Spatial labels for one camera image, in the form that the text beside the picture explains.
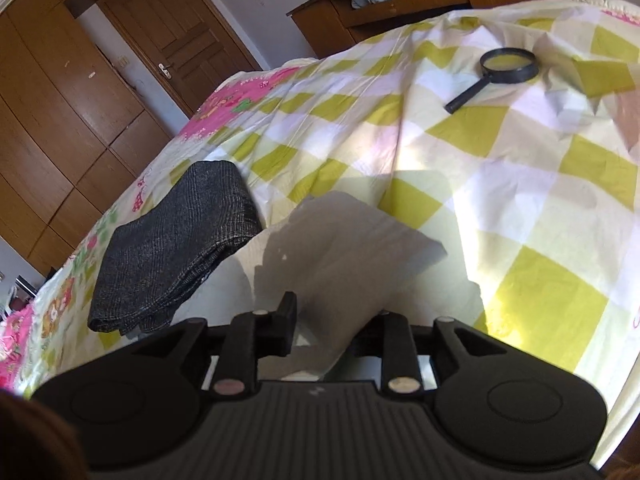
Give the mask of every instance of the bed sheet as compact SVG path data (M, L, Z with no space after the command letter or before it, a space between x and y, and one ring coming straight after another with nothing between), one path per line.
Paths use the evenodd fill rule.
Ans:
M624 391L601 461L640 392L640 379L628 382L640 349L638 16L605 0L457 10L325 60L235 77L40 291L15 389L28 396L127 343L86 326L111 234L193 162L225 159L267 226L336 189L441 240L447 265L403 292L411 317L455 316L586 378L610 410ZM540 75L447 114L478 79L479 57L502 46L532 50Z

